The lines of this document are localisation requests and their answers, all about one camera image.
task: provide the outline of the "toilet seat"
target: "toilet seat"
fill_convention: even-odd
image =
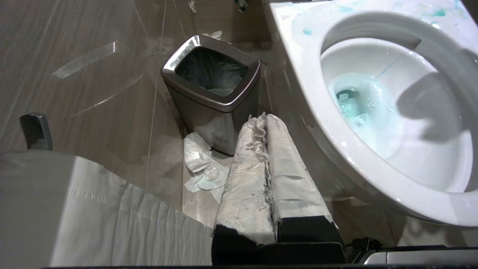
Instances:
[[[427,15],[427,12],[433,12],[437,7],[443,7],[447,15]],[[457,72],[451,75],[451,79],[461,83],[460,88],[471,89],[471,82],[476,80],[470,76],[478,70],[478,50],[474,47],[474,44],[478,44],[478,28],[462,4],[459,1],[446,0],[407,2],[402,5],[397,5],[395,1],[377,3],[371,0],[342,0],[300,5],[273,3],[271,8],[279,32],[279,36],[274,38],[284,44],[290,69],[293,70],[293,74],[284,71],[286,79],[289,82],[294,75],[297,77],[297,83],[307,103],[307,107],[299,111],[299,114],[325,154],[358,188],[378,201],[388,203],[389,207],[396,205],[410,215],[433,222],[478,226],[477,190],[463,193],[445,192],[414,181],[379,157],[344,120],[338,120],[341,115],[327,90],[319,60],[321,53],[337,42],[377,34],[369,33],[365,28],[361,30],[359,24],[378,25],[392,21],[391,24],[396,25],[397,32],[387,36],[384,28],[380,38],[407,47],[413,46],[413,37],[419,35],[421,41],[425,41],[420,48],[421,54],[428,56],[427,59],[434,66],[453,68],[454,71],[459,68],[473,71],[469,74]],[[430,25],[440,29],[430,31]],[[456,52],[456,62],[452,63],[451,56],[446,56],[436,47],[430,48],[433,46],[432,41],[446,47],[451,54]],[[468,97],[472,98],[472,101],[478,100],[475,99],[475,92],[469,93],[471,96]],[[319,132],[323,133],[328,141],[321,139]]]

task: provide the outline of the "floor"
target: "floor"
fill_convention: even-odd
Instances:
[[[272,57],[271,44],[238,43],[234,46],[261,60],[263,68]],[[259,112],[270,112],[264,79],[260,80]],[[232,158],[213,151],[213,158],[223,165],[230,165]],[[192,177],[184,166],[183,183]],[[354,238],[373,237],[386,246],[445,245],[448,247],[478,246],[478,229],[451,227],[425,223],[394,212],[386,212],[357,198],[327,202],[339,233],[344,242]],[[183,212],[212,227],[219,207],[208,191],[189,192],[183,187]]]

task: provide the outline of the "toilet bowl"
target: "toilet bowl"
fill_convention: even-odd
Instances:
[[[322,195],[478,226],[478,27],[462,3],[263,5],[272,111]]]

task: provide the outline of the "stainless steel trash can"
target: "stainless steel trash can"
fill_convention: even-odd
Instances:
[[[227,43],[195,35],[169,57],[161,75],[186,130],[233,155],[242,125],[258,113],[261,62]]]

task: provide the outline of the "white toilet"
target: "white toilet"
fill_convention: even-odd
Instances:
[[[322,195],[478,226],[478,27],[459,0],[263,0],[272,112]]]

